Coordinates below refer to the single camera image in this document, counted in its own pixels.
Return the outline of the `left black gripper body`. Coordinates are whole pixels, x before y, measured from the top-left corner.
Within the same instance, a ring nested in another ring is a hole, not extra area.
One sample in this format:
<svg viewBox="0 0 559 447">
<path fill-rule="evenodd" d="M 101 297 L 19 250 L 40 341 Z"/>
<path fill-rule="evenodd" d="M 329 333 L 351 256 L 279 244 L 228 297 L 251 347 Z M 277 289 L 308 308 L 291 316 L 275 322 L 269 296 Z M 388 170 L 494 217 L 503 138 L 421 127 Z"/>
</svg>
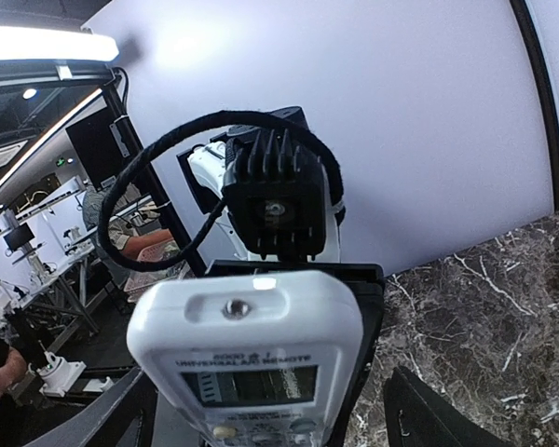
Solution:
<svg viewBox="0 0 559 447">
<path fill-rule="evenodd" d="M 232 277 L 276 272 L 319 270 L 346 284 L 355 296 L 361 312 L 363 337 L 344 402 L 326 446 L 342 446 L 348 420 L 369 377 L 384 316 L 385 279 L 378 264 L 283 263 L 263 261 L 214 261 L 206 277 Z"/>
</svg>

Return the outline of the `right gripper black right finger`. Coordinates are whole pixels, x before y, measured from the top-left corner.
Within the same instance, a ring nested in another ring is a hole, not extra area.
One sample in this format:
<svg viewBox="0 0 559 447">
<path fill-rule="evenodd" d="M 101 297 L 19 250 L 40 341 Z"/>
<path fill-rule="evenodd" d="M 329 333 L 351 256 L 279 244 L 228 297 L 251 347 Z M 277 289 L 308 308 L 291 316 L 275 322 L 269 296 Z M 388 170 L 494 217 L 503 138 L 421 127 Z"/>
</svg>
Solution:
<svg viewBox="0 0 559 447">
<path fill-rule="evenodd" d="M 501 446 L 409 369 L 398 366 L 383 386 L 390 446 Z"/>
</svg>

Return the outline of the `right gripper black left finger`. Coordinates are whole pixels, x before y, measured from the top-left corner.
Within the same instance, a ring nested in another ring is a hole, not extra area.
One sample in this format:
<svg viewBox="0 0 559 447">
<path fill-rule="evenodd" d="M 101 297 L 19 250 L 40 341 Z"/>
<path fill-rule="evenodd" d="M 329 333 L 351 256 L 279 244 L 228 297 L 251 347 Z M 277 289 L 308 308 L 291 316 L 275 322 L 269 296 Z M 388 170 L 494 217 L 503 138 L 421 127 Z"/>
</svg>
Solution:
<svg viewBox="0 0 559 447">
<path fill-rule="evenodd" d="M 138 367 L 131 369 L 86 409 L 43 436 L 31 446 L 115 446 L 137 422 L 134 444 L 152 444 L 157 391 Z"/>
</svg>

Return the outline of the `white remote control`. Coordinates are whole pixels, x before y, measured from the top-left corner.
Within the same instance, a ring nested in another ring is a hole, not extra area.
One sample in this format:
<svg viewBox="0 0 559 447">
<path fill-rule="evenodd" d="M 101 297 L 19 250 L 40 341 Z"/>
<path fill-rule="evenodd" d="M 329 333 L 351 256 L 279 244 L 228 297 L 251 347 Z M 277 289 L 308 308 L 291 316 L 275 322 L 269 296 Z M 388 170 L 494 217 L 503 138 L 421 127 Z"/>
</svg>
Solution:
<svg viewBox="0 0 559 447">
<path fill-rule="evenodd" d="M 211 446 L 323 446 L 363 336 L 320 271 L 169 280 L 140 298 L 133 358 Z"/>
</svg>

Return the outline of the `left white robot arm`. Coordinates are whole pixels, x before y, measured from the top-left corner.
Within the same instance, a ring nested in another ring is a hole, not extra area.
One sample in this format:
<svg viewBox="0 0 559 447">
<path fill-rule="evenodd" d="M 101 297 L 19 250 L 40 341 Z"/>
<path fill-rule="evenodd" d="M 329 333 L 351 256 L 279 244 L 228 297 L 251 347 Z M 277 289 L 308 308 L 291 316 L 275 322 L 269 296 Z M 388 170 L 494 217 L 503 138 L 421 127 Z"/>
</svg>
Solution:
<svg viewBox="0 0 559 447">
<path fill-rule="evenodd" d="M 201 212 L 217 218 L 237 260 L 215 261 L 213 277 L 319 270 L 345 283 L 361 312 L 363 337 L 348 388 L 325 446 L 341 446 L 367 381 L 384 312 L 378 264 L 340 261 L 346 216 L 339 164 L 309 128 L 304 110 L 232 112 L 198 119 L 199 130 L 231 127 L 178 157 Z"/>
</svg>

